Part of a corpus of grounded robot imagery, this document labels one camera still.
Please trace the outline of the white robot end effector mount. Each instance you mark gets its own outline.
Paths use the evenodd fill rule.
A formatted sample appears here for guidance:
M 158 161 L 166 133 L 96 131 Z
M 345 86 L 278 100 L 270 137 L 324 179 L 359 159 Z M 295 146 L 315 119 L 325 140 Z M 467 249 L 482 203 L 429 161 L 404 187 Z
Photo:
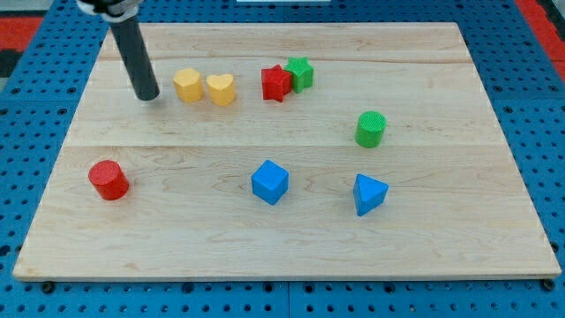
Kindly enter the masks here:
M 121 23 L 134 17 L 143 0 L 76 0 L 81 11 L 90 16 L 100 15 L 109 23 Z

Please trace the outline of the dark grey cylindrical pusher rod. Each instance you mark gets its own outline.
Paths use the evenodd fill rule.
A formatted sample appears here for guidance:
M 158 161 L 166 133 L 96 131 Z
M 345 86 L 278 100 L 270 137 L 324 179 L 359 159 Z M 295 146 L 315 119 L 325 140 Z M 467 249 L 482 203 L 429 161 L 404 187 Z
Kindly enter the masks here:
M 154 100 L 160 94 L 160 88 L 137 18 L 132 16 L 124 21 L 110 23 L 109 25 L 134 94 L 141 101 Z

